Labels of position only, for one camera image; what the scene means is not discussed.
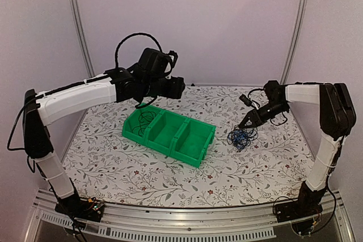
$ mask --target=metal rail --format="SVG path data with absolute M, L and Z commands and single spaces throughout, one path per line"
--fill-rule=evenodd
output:
M 302 27 L 303 18 L 304 18 L 304 15 L 305 15 L 306 3 L 307 3 L 307 0 L 299 0 L 299 8 L 298 8 L 298 12 L 297 12 L 296 21 L 295 21 L 293 36 L 292 36 L 292 39 L 291 39 L 291 43 L 290 43 L 290 47 L 289 47 L 289 51 L 288 51 L 288 56 L 286 58 L 285 66 L 284 66 L 284 69 L 282 71 L 280 84 L 286 84 L 286 82 L 288 80 L 288 77 L 289 77 L 291 65 L 293 63 L 297 43 L 298 43 L 299 36 L 300 36 L 300 31 L 301 31 L 301 27 Z
M 79 45 L 81 47 L 83 60 L 85 61 L 88 77 L 92 78 L 95 76 L 94 68 L 91 62 L 90 53 L 88 51 L 86 38 L 85 38 L 85 32 L 83 31 L 82 27 L 82 21 L 81 21 L 81 15 L 79 13 L 79 6 L 77 0 L 69 0 L 70 7 L 72 9 L 73 19 L 75 28 L 77 31 L 78 41 Z

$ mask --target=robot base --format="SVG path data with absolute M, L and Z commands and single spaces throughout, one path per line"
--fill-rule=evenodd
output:
M 297 201 L 277 204 L 273 208 L 273 213 L 276 215 L 277 222 L 286 222 L 299 218 L 312 216 L 323 211 L 322 205 L 316 204 L 310 207 L 301 208 Z
M 101 222 L 101 218 L 103 216 L 103 211 L 104 211 L 104 203 L 101 201 L 94 201 L 92 204 L 90 204 L 89 201 L 80 200 L 79 209 L 77 210 L 78 212 L 74 213 L 72 215 L 73 217 L 90 220 L 94 222 Z M 69 216 L 69 213 L 67 213 L 64 207 L 59 203 L 57 203 L 55 211 L 60 214 Z

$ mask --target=blue wire bundle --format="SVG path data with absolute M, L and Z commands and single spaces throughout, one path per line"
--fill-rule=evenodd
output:
M 228 144 L 235 146 L 238 152 L 241 152 L 244 148 L 248 147 L 253 140 L 256 140 L 258 136 L 257 128 L 251 128 L 247 131 L 247 129 L 240 129 L 236 126 L 234 127 L 234 130 L 228 134 L 227 142 Z

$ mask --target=white arm segment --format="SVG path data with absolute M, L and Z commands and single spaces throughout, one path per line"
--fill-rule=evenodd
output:
M 288 102 L 303 102 L 319 105 L 318 84 L 292 84 L 285 88 L 285 96 Z
M 293 84 L 287 85 L 285 96 L 288 102 L 303 102 L 309 104 L 320 104 L 318 84 Z M 339 149 L 342 137 L 337 141 L 322 132 L 319 151 L 315 158 L 313 168 L 306 179 L 306 185 L 312 191 L 322 190 L 326 187 L 328 171 L 331 168 L 334 156 Z
M 315 158 L 313 168 L 306 179 L 306 185 L 312 191 L 319 191 L 326 186 L 326 180 L 328 171 L 331 168 L 334 156 L 339 149 L 341 142 L 340 137 L 337 141 L 325 133 L 322 132 L 322 140 L 320 142 L 320 148 Z
M 60 198 L 63 199 L 74 194 L 73 185 L 55 152 L 34 161 L 39 165 L 46 181 L 50 182 Z
M 79 112 L 92 106 L 116 101 L 115 85 L 111 84 L 111 78 L 105 78 L 96 82 L 69 88 L 56 92 L 53 95 L 37 99 L 40 104 L 38 109 L 44 126 L 48 126 L 58 119 L 71 113 Z

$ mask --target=tangled cable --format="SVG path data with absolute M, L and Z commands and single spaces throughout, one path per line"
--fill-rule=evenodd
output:
M 138 117 L 138 126 L 135 126 L 132 129 L 132 133 L 134 133 L 134 131 L 136 129 L 138 129 L 138 136 L 143 136 L 143 134 L 145 133 L 145 129 L 150 125 L 150 123 L 152 122 L 152 120 L 154 120 L 154 118 L 156 118 L 157 114 L 155 112 L 151 112 L 151 111 L 144 111 L 142 113 L 140 113 L 140 116 Z
M 248 147 L 253 140 L 258 138 L 257 128 L 240 129 L 235 126 L 227 136 L 227 142 L 237 148 L 241 152 L 244 148 Z

